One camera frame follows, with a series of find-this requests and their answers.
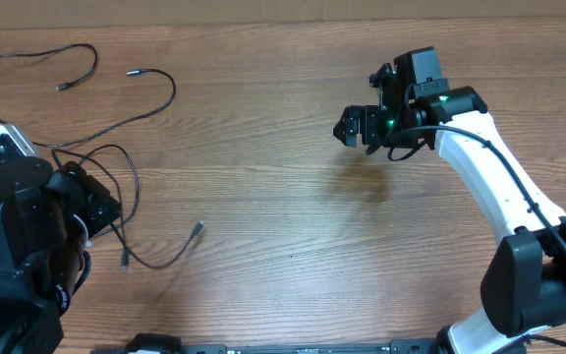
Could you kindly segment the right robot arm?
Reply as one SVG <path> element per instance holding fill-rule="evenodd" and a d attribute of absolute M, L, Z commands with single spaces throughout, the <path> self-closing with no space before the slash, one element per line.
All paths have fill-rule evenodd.
<path fill-rule="evenodd" d="M 368 153 L 431 148 L 459 175 L 491 227 L 496 251 L 481 306 L 434 338 L 394 339 L 390 353 L 523 353 L 566 324 L 566 212 L 534 183 L 470 87 L 451 88 L 432 47 L 371 74 L 376 105 L 344 109 L 333 134 Z"/>

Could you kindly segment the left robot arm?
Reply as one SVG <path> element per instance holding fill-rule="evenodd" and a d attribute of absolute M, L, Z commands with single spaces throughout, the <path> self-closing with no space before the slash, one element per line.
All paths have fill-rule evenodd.
<path fill-rule="evenodd" d="M 121 205 L 74 161 L 0 159 L 0 353 L 51 353 L 89 273 L 86 242 Z"/>

